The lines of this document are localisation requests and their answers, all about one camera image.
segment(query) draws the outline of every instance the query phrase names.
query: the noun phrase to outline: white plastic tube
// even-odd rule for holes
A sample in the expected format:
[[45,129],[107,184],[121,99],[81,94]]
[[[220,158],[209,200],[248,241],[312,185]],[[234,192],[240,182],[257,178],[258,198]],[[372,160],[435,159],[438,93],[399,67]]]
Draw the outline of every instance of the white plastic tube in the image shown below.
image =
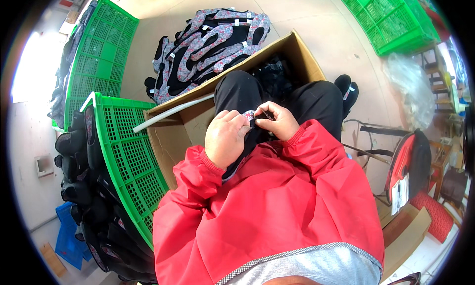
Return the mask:
[[210,99],[214,97],[214,92],[213,93],[210,93],[208,95],[205,95],[205,96],[202,96],[200,98],[197,98],[197,99],[194,99],[193,101],[190,101],[188,103],[184,103],[184,104],[181,104],[181,105],[178,105],[176,107],[173,107],[171,108],[170,110],[167,110],[163,113],[160,113],[159,115],[157,116],[154,116],[152,118],[150,118],[149,120],[143,122],[143,123],[140,123],[139,125],[137,125],[136,127],[134,127],[134,133],[138,133],[140,132],[141,130],[145,129],[145,128],[148,128],[149,126],[151,126],[152,124],[156,123],[156,122],[159,122],[160,120],[164,119],[164,118],[167,118],[168,116],[170,115],[173,115],[177,112],[180,112],[181,110],[183,109],[186,109],[188,107],[191,107],[193,105],[196,105],[198,103],[201,103],[207,99]]

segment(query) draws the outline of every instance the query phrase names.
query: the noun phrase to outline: blue plastic crate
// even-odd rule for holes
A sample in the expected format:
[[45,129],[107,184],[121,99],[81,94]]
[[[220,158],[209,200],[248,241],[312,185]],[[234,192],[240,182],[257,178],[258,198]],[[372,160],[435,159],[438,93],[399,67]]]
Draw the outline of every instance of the blue plastic crate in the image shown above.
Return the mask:
[[61,224],[56,241],[55,252],[61,256],[61,258],[68,261],[72,266],[81,270],[83,265],[83,254],[78,248],[76,242],[79,241],[74,237],[74,233],[71,236],[70,229],[64,224]]
[[75,204],[66,202],[56,208],[56,214],[61,221],[55,252],[77,269],[81,269],[82,259],[91,260],[92,254],[85,242],[74,237],[77,224],[71,216],[71,207]]

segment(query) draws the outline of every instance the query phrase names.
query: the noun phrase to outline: hand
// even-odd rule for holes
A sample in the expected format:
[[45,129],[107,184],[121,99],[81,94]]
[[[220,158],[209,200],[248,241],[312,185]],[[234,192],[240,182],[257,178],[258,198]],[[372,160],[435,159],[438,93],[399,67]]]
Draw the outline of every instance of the hand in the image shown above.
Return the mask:
[[277,138],[287,141],[299,129],[299,125],[292,113],[284,107],[273,102],[266,102],[254,112],[254,116],[262,114],[262,111],[269,111],[274,114],[275,121],[270,119],[256,119],[256,125],[271,131]]
[[244,136],[251,129],[249,120],[238,111],[223,110],[214,117],[206,131],[206,156],[225,170],[244,150]]

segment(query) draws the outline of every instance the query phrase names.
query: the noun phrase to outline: ribbed cuff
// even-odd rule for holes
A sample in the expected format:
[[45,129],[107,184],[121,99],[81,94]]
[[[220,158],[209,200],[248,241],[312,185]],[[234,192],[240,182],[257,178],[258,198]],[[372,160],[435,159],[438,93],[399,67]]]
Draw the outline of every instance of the ribbed cuff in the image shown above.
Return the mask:
[[203,148],[203,151],[199,155],[201,161],[203,164],[210,170],[211,173],[221,177],[226,171],[223,169],[218,168],[206,155],[205,149]]
[[288,146],[292,146],[293,144],[297,143],[297,141],[300,139],[300,137],[304,134],[305,132],[305,129],[302,128],[302,126],[300,126],[297,131],[295,132],[295,134],[292,136],[292,138],[288,139],[287,141],[285,142],[282,142],[282,146],[284,147],[288,147]]

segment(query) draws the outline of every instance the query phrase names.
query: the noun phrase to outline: black strap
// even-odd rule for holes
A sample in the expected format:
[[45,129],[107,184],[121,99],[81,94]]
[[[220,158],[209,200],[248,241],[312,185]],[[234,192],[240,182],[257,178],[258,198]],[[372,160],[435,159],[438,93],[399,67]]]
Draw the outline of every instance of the black strap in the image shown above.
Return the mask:
[[362,132],[369,132],[373,134],[388,134],[388,135],[396,135],[400,137],[404,137],[409,132],[402,130],[402,129],[395,129],[395,128],[372,128],[372,127],[361,127],[359,128]]
[[[393,151],[389,151],[389,150],[386,150],[386,149],[373,149],[373,150],[365,150],[365,152],[368,152],[368,153],[371,153],[371,154],[377,154],[377,155],[386,155],[386,156],[390,156],[392,157],[394,152]],[[365,154],[361,153],[361,152],[358,152],[358,155],[357,156],[363,156]]]

